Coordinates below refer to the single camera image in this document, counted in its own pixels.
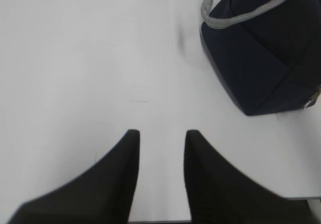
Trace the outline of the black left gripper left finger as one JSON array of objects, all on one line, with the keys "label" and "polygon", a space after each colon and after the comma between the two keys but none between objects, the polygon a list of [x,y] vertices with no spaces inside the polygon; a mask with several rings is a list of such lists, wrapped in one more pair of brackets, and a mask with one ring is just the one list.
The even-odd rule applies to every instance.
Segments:
[{"label": "black left gripper left finger", "polygon": [[136,189],[140,132],[128,130],[94,166],[20,206],[10,223],[127,223]]}]

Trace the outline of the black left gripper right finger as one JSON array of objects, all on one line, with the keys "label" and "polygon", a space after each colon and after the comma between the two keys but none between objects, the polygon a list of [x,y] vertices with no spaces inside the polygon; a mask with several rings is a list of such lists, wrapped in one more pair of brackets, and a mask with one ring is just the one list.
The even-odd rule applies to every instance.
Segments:
[{"label": "black left gripper right finger", "polygon": [[319,223],[306,200],[267,190],[227,161],[198,130],[188,130],[184,179],[192,223]]}]

